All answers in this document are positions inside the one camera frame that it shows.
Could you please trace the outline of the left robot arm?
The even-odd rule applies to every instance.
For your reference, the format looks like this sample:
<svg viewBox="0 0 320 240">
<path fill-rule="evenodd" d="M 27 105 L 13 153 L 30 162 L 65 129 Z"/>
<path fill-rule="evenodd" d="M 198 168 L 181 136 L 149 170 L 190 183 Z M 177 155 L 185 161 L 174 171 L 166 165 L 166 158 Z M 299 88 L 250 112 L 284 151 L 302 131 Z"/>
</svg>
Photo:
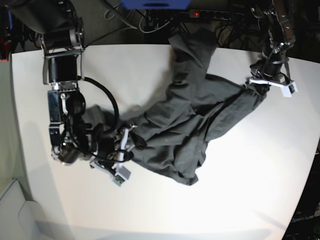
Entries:
<svg viewBox="0 0 320 240">
<path fill-rule="evenodd" d="M 247 83 L 278 87 L 286 98 L 298 92 L 290 75 L 287 51 L 296 42 L 283 0 L 257 0 L 250 7 L 259 28 L 267 34 L 256 63 L 250 66 L 252 76 Z"/>
</svg>

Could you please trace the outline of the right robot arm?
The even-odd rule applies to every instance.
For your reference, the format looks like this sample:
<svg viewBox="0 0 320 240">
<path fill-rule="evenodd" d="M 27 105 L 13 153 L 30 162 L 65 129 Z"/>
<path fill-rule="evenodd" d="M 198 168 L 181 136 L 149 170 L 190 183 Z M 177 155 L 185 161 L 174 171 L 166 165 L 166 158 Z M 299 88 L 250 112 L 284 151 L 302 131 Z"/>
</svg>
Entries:
<svg viewBox="0 0 320 240">
<path fill-rule="evenodd" d="M 132 134 L 134 125 L 120 124 L 119 108 L 111 92 L 84 76 L 84 24 L 73 4 L 69 0 L 3 0 L 0 4 L 39 34 L 44 56 L 43 84 L 51 87 L 47 100 L 52 158 L 63 165 L 79 159 L 89 161 L 91 168 L 114 180 L 127 180 L 131 173 L 124 163 L 133 158 L 132 150 L 143 147 L 145 142 Z M 83 120 L 86 101 L 80 92 L 80 81 L 106 94 L 113 107 L 110 125 L 92 125 Z"/>
</svg>

